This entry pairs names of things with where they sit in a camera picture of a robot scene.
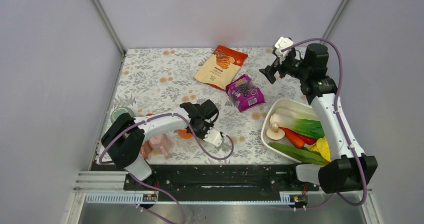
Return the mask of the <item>orange mug black handle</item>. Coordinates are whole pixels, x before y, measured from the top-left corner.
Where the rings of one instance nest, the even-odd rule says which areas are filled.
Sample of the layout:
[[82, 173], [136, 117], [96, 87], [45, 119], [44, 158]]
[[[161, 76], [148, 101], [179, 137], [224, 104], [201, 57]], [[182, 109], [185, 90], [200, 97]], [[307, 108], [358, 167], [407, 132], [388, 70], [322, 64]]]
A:
[[177, 134], [183, 139], [190, 139], [193, 137], [193, 134], [188, 132], [187, 129], [178, 129]]

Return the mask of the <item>light pink mug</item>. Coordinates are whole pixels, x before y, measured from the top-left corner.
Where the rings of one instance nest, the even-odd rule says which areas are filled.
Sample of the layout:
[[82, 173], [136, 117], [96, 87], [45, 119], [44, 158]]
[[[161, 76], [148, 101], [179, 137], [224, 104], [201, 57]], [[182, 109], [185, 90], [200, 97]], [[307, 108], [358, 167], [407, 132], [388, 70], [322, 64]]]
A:
[[170, 157], [172, 143], [166, 134], [152, 137], [148, 140], [153, 151], [164, 155], [166, 159]]

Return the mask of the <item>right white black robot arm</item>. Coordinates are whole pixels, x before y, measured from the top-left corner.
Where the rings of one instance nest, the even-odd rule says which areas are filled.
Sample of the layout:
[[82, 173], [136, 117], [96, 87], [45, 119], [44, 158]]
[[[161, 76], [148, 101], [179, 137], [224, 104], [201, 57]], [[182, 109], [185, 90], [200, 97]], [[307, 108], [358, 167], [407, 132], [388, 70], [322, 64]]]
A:
[[290, 75], [300, 81], [301, 91], [328, 140], [331, 162], [321, 167], [298, 164], [286, 182], [293, 190], [308, 182], [320, 186], [327, 194], [360, 190], [366, 193], [378, 163], [374, 156], [365, 154], [349, 127], [340, 103], [341, 85], [327, 76], [328, 48], [309, 43], [303, 59], [296, 59], [295, 47], [289, 38], [278, 41], [273, 51], [276, 60], [260, 72], [270, 83], [276, 81], [277, 72], [281, 78]]

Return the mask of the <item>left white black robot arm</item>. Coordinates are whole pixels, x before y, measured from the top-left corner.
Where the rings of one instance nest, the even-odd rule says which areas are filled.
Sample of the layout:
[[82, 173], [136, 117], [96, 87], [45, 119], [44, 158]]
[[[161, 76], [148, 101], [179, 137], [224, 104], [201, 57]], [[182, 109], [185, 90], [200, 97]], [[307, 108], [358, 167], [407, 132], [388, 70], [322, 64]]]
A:
[[223, 135], [214, 128], [218, 109], [211, 100], [202, 104], [185, 102], [168, 112], [145, 117], [132, 117], [123, 113], [113, 122], [100, 140], [104, 151], [98, 162], [105, 164], [104, 155], [110, 157], [118, 169], [124, 169], [136, 178], [144, 190], [152, 188], [155, 177], [152, 169], [140, 154], [142, 144], [156, 136], [186, 129], [197, 138], [220, 146]]

